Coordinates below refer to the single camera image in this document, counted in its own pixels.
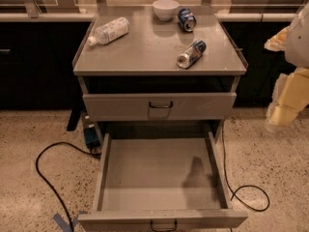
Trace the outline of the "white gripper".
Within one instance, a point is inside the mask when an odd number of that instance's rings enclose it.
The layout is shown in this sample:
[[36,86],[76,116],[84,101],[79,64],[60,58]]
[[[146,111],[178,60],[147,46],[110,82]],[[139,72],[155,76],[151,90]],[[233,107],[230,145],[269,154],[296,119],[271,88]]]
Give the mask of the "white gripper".
[[286,60],[301,68],[291,74],[281,73],[275,82],[272,102],[267,109],[266,129],[278,132],[293,123],[309,104],[309,3],[289,26],[265,43],[265,49],[284,51]]

